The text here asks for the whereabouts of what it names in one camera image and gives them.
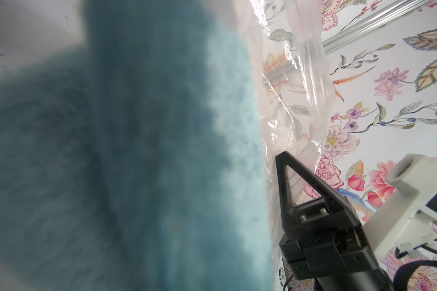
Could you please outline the clear plastic vacuum bag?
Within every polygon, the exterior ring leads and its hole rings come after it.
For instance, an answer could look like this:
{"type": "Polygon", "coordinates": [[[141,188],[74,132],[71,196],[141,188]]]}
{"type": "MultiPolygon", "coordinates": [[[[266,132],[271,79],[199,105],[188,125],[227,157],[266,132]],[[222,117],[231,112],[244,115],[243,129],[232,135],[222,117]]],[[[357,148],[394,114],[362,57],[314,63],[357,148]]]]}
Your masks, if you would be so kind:
{"type": "Polygon", "coordinates": [[[250,51],[267,173],[273,289],[282,290],[285,269],[275,158],[289,152],[315,171],[324,151],[335,88],[322,46],[318,1],[235,1],[239,31],[250,51]]]}

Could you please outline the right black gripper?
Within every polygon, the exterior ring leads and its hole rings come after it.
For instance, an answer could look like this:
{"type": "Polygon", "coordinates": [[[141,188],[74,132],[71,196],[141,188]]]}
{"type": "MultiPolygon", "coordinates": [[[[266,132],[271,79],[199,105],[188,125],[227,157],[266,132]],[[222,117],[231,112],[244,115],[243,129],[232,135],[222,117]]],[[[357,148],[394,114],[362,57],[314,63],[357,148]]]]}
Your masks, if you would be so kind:
{"type": "Polygon", "coordinates": [[[313,280],[314,291],[392,291],[349,201],[289,152],[275,162],[279,246],[293,278],[313,280]]]}

